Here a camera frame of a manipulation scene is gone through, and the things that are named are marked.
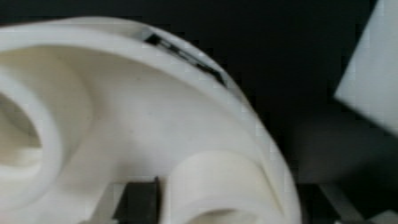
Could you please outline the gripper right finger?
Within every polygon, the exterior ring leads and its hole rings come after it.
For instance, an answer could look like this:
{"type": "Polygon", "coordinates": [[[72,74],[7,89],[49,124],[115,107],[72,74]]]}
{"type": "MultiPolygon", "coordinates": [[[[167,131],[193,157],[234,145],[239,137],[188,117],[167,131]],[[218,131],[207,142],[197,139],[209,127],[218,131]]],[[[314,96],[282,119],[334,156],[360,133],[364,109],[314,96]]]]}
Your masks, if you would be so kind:
{"type": "Polygon", "coordinates": [[[335,183],[296,187],[303,224],[371,224],[335,183]]]}

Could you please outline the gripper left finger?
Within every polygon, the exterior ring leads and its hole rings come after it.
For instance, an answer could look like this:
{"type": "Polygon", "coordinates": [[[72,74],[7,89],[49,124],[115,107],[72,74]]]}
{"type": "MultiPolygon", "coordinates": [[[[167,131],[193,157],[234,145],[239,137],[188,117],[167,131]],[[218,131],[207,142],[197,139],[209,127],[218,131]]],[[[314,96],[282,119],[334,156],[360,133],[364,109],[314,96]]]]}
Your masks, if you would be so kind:
{"type": "Polygon", "coordinates": [[[104,194],[95,224],[158,224],[159,178],[113,183],[104,194]]]}

